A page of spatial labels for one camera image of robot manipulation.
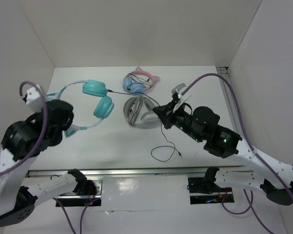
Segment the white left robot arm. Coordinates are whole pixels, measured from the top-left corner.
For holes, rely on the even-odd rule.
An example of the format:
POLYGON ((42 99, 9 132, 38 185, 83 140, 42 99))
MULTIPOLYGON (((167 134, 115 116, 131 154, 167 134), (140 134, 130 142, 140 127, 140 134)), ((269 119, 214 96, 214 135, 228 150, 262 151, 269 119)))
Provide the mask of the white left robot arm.
POLYGON ((61 143, 73 117, 71 104, 52 100, 40 112, 7 128, 0 151, 0 228, 24 221, 37 206, 59 195, 95 196, 95 184, 78 169, 44 183, 22 185, 38 155, 61 143))

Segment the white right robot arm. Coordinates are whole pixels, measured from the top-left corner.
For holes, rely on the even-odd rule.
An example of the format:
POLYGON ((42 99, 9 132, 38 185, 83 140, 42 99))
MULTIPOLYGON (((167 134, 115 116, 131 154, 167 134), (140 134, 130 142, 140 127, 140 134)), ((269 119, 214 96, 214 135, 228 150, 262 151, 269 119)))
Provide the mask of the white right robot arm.
POLYGON ((174 105, 170 102, 153 108, 166 129, 175 126, 196 142, 205 142, 204 150, 209 154, 234 161, 250 170, 242 173, 210 167, 203 179, 205 189, 240 188, 263 194, 279 205, 293 204, 293 165, 251 148, 238 133, 219 125, 220 117, 210 108, 197 107, 187 113, 183 107, 175 111, 174 105))

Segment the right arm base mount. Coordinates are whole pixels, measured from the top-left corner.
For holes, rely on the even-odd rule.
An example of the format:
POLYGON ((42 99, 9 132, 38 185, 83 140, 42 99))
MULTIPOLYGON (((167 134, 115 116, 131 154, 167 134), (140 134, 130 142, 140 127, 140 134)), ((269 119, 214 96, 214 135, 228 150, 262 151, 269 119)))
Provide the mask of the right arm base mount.
POLYGON ((215 182, 216 167, 208 168, 205 175, 201 177, 189 177, 187 189, 189 191, 190 204, 216 204, 234 203, 232 188, 220 188, 215 182))

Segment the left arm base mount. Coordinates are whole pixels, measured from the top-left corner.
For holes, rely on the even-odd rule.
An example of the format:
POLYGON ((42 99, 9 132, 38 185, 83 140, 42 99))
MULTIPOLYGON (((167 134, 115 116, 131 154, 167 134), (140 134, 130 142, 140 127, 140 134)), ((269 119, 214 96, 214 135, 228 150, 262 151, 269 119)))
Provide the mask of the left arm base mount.
POLYGON ((103 180, 101 178, 87 178, 78 169, 68 171, 75 177, 77 186, 71 192, 56 197, 64 207, 99 207, 102 203, 103 180))

